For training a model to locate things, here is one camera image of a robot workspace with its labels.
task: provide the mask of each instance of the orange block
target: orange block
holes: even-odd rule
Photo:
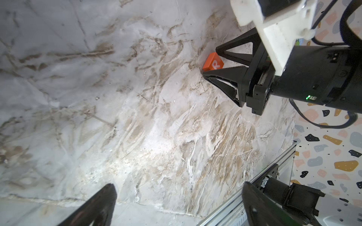
[[[207,60],[204,66],[202,67],[202,70],[204,72],[211,71],[211,70],[221,69],[223,68],[223,66],[224,62],[221,60],[221,58],[216,52],[213,52],[207,57]]]

